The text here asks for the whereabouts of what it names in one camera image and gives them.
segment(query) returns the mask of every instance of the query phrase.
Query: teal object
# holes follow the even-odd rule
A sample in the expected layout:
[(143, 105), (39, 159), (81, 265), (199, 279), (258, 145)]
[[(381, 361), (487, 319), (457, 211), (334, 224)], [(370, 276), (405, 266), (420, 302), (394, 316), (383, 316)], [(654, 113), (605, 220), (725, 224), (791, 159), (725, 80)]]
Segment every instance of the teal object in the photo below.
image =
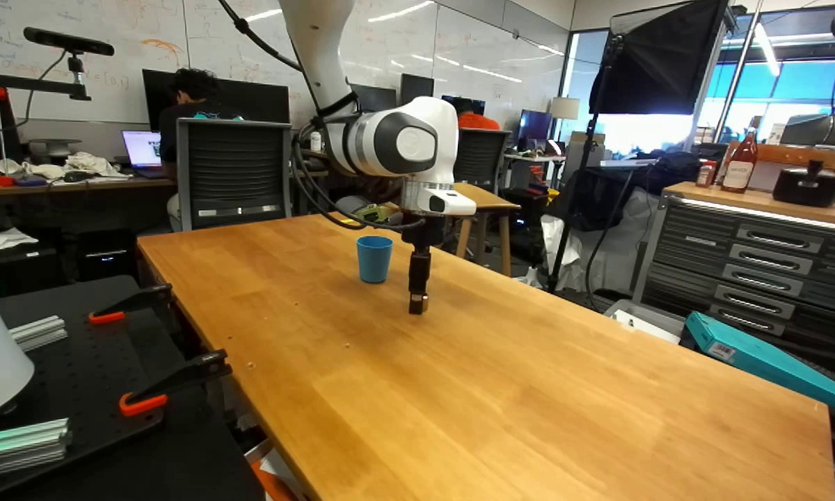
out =
[(355, 241), (355, 252), (359, 252), (359, 280), (383, 284), (386, 276), (390, 276), (391, 238), (386, 238), (386, 237), (362, 237)]
[(710, 354), (725, 365), (809, 396), (835, 410), (835, 375), (800, 361), (797, 355), (784, 354), (775, 344), (763, 341), (700, 311), (693, 311), (688, 316), (688, 330), (700, 354)]

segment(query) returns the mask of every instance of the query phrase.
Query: office chair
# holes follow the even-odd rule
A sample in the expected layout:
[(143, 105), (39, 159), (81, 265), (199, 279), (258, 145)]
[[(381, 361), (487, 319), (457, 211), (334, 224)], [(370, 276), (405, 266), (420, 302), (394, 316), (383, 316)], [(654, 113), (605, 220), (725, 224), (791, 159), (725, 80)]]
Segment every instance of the office chair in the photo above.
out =
[(505, 135), (505, 130), (461, 130), (454, 159), (454, 180), (498, 192), (498, 167)]
[(178, 119), (181, 229), (290, 216), (287, 156), (287, 123)]

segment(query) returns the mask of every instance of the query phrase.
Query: window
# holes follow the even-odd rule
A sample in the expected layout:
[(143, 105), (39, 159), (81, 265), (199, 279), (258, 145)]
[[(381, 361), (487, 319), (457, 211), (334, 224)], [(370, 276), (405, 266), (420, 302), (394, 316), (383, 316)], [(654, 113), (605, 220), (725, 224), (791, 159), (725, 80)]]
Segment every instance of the window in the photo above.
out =
[[(835, 9), (797, 9), (797, 10), (767, 10), (759, 16), (763, 32), (774, 46), (774, 62), (763, 49), (763, 35), (754, 35), (736, 95), (725, 113), (729, 135), (736, 138), (750, 117), (763, 117), (759, 135), (765, 138), (778, 123), (792, 113), (829, 113), (835, 105), (835, 35), (829, 23)], [(739, 46), (747, 32), (750, 16), (736, 16), (732, 32), (720, 44), (717, 63), (711, 67), (699, 128), (711, 130), (725, 105), (729, 80), (736, 69)], [(568, 69), (562, 95), (580, 101), (580, 117), (572, 123), (583, 128), (586, 98), (593, 77), (601, 67), (605, 46), (605, 30), (569, 32)], [(633, 148), (656, 149), (678, 145), (690, 135), (693, 117), (675, 113), (604, 113), (598, 130), (605, 133), (605, 149), (628, 156)]]

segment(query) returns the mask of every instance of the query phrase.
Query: clamp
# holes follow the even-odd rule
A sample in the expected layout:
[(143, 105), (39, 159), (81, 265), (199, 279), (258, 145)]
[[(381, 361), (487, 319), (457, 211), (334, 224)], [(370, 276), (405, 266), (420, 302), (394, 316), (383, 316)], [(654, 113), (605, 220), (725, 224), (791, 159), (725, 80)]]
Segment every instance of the clamp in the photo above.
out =
[(224, 365), (224, 351), (207, 351), (202, 355), (187, 358), (181, 368), (163, 372), (152, 383), (125, 393), (116, 401), (116, 410), (123, 416), (132, 419), (139, 415), (157, 411), (168, 404), (167, 387), (188, 383), (188, 382), (205, 382), (205, 378), (220, 378), (230, 372)]
[(168, 300), (168, 287), (143, 287), (106, 309), (97, 309), (85, 316), (89, 325), (114, 325), (123, 323), (127, 316), (127, 311), (132, 309), (148, 309), (156, 302), (167, 302)]

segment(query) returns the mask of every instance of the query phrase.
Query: blue cup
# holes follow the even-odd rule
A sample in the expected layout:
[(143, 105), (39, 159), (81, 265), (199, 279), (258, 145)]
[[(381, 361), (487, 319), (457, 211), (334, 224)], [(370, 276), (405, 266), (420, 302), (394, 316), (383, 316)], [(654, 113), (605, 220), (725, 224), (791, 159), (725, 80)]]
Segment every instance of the blue cup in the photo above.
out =
[(359, 280), (383, 284), (390, 276), (391, 238), (359, 237), (355, 252), (359, 252)]

